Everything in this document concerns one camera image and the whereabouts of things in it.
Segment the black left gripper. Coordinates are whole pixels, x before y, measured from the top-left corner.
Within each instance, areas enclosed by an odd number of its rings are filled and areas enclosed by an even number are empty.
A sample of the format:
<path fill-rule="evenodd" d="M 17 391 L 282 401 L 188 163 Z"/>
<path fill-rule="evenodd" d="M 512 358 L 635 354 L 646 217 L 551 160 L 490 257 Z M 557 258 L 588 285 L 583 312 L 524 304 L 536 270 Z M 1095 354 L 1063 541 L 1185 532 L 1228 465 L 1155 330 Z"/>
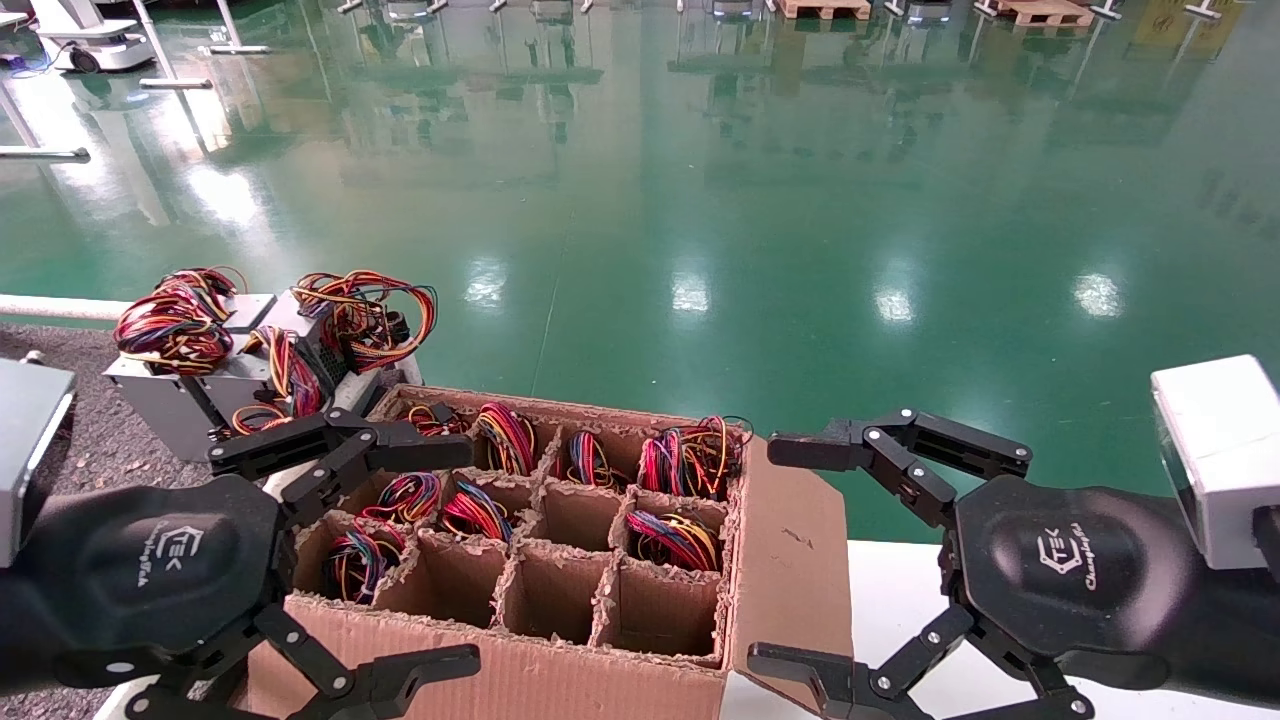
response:
<path fill-rule="evenodd" d="M 468 468 L 467 436 L 424 437 L 410 421 L 337 409 L 215 445 L 212 480 L 51 498 L 3 569 L 3 691 L 106 688 L 159 679 L 128 719 L 253 719 L 191 688 L 268 642 L 314 687 L 293 719 L 401 719 L 424 687 L 481 669 L 454 644 L 343 666 L 280 603 L 280 525 L 308 527 L 378 473 Z M 303 468 L 274 500 L 253 486 Z"/>

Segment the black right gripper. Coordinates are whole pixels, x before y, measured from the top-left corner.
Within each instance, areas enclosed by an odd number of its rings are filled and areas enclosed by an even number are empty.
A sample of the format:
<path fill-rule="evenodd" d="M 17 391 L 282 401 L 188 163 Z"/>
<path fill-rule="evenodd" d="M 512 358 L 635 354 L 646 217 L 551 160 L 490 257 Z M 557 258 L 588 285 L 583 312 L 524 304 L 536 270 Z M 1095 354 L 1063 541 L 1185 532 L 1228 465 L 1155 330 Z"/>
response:
<path fill-rule="evenodd" d="M 1033 486 L 1016 479 L 1033 459 L 1025 445 L 910 407 L 869 421 L 832 418 L 818 433 L 776 432 L 767 457 L 864 471 L 928 527 L 954 529 L 959 594 L 973 607 L 950 605 L 879 667 L 751 644 L 748 667 L 806 685 L 819 717 L 927 719 L 913 689 L 966 641 L 1036 693 L 970 719 L 1093 719 L 1062 671 L 1128 691 L 1171 684 L 1169 635 L 1203 571 L 1171 498 Z M 991 482 L 959 500 L 934 465 Z"/>

